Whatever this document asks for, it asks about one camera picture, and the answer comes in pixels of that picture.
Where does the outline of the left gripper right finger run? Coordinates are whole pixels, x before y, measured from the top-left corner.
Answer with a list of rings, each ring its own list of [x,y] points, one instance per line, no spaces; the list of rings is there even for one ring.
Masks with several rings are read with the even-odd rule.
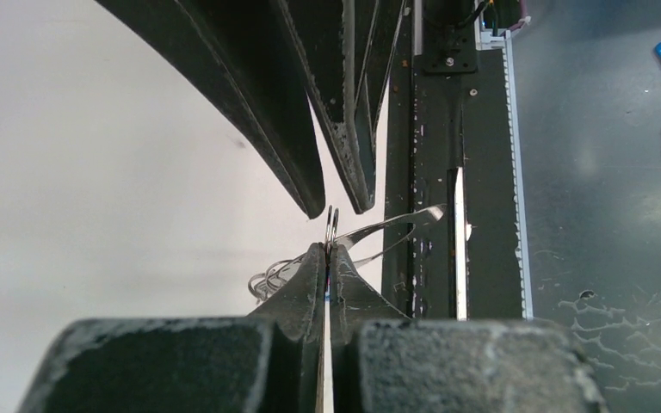
[[[409,318],[329,257],[333,399],[338,412],[604,412],[573,337],[548,323]]]

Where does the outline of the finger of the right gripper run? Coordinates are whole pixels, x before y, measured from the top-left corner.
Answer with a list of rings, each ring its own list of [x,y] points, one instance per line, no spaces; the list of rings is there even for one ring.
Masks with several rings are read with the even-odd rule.
[[[403,1],[275,1],[273,9],[337,173],[358,214],[374,207],[376,132]]]
[[[314,219],[325,193],[305,88],[268,1],[102,1],[256,149]]]

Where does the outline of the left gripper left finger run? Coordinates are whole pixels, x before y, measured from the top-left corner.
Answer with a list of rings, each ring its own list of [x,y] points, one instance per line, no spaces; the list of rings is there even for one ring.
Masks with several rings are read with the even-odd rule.
[[[47,350],[21,412],[319,412],[326,254],[244,317],[92,318]]]

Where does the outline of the silver split keyring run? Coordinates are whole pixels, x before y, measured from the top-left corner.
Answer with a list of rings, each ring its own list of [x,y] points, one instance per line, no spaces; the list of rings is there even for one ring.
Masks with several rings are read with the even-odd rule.
[[[330,205],[327,211],[326,230],[324,236],[324,251],[326,255],[330,254],[332,246],[335,243],[338,221],[339,210],[333,205]]]

